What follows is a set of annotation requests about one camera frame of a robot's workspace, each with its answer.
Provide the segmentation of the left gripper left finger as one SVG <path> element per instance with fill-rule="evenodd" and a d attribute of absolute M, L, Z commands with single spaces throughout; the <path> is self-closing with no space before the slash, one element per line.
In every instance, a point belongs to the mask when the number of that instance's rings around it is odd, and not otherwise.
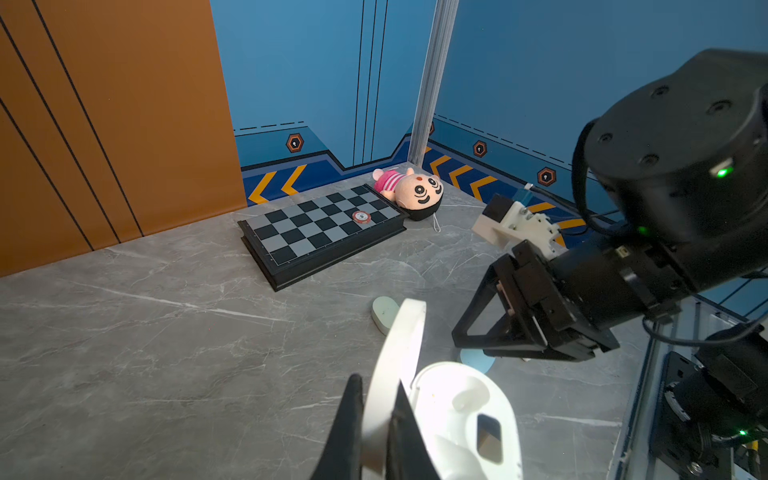
<path fill-rule="evenodd" d="M 345 386 L 323 452 L 311 480 L 358 480 L 361 478 L 361 431 L 363 379 L 352 374 Z"/>

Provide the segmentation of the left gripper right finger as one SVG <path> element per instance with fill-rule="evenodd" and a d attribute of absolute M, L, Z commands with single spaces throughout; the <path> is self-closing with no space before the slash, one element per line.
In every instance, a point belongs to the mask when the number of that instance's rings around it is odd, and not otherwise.
<path fill-rule="evenodd" d="M 385 479 L 440 479 L 401 383 L 398 384 L 394 408 L 388 424 Z"/>

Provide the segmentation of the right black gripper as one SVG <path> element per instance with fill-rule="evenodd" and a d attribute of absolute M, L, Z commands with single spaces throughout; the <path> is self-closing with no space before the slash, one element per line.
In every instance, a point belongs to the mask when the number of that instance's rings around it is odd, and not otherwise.
<path fill-rule="evenodd" d="M 472 333 L 492 300 L 503 313 L 485 333 Z M 620 347 L 611 331 L 592 326 L 564 297 L 544 263 L 524 242 L 486 270 L 469 306 L 453 329 L 454 344 L 488 356 L 582 362 Z"/>

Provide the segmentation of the light blue earbud case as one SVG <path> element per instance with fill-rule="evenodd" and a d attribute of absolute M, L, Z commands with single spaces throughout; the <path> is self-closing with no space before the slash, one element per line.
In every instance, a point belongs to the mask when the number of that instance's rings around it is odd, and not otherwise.
<path fill-rule="evenodd" d="M 459 360 L 482 374 L 487 374 L 494 365 L 496 358 L 488 356 L 481 349 L 461 349 Z"/>

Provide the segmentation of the white earbud case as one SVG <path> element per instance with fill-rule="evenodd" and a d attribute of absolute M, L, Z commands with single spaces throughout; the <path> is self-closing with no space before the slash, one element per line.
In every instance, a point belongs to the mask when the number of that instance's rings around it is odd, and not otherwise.
<path fill-rule="evenodd" d="M 361 463 L 385 477 L 386 439 L 398 384 L 405 389 L 440 479 L 520 479 L 520 440 L 512 406 L 485 374 L 443 361 L 418 366 L 427 305 L 400 305 L 365 397 Z"/>

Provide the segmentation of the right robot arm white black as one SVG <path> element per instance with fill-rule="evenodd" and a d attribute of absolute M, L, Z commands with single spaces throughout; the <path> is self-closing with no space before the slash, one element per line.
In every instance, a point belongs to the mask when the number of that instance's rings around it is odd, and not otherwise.
<path fill-rule="evenodd" d="M 478 233 L 504 251 L 453 329 L 460 349 L 584 361 L 616 325 L 767 263 L 767 57 L 709 49 L 582 130 L 572 192 L 591 230 L 560 251 L 543 215 L 495 195 Z"/>

